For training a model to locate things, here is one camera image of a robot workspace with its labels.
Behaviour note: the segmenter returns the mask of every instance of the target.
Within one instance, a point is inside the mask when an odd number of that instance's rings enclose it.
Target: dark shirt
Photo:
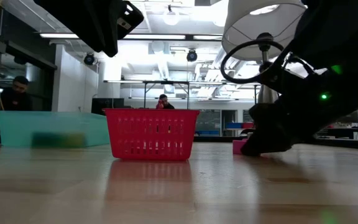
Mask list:
[[[1,101],[7,111],[31,111],[32,102],[27,93],[17,93],[12,88],[6,88],[1,93]]]
[[[168,103],[167,105],[164,105],[164,109],[175,109],[170,103]]]

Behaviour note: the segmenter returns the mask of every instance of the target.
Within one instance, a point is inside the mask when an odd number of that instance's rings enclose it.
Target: teal plastic bin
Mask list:
[[[105,116],[79,112],[0,111],[8,147],[89,147],[109,144]]]

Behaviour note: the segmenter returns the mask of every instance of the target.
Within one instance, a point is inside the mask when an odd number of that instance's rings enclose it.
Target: person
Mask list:
[[[6,111],[31,111],[32,102],[26,93],[29,85],[28,79],[18,76],[13,79],[12,88],[6,88],[1,93],[1,101]]]
[[[165,94],[161,94],[158,100],[156,109],[175,109],[170,103],[168,103],[168,97]]]

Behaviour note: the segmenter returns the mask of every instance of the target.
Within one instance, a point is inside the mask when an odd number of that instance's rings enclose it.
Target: red basket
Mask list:
[[[196,110],[106,110],[112,155],[184,161],[190,157]]]

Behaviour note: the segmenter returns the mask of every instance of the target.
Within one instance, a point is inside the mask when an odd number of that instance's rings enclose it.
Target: lamp shade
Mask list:
[[[306,7],[300,0],[229,0],[222,46],[226,53],[234,47],[268,32],[274,41],[287,46],[295,34],[296,25]],[[270,57],[280,54],[270,48]],[[261,60],[257,45],[237,51],[239,60]]]

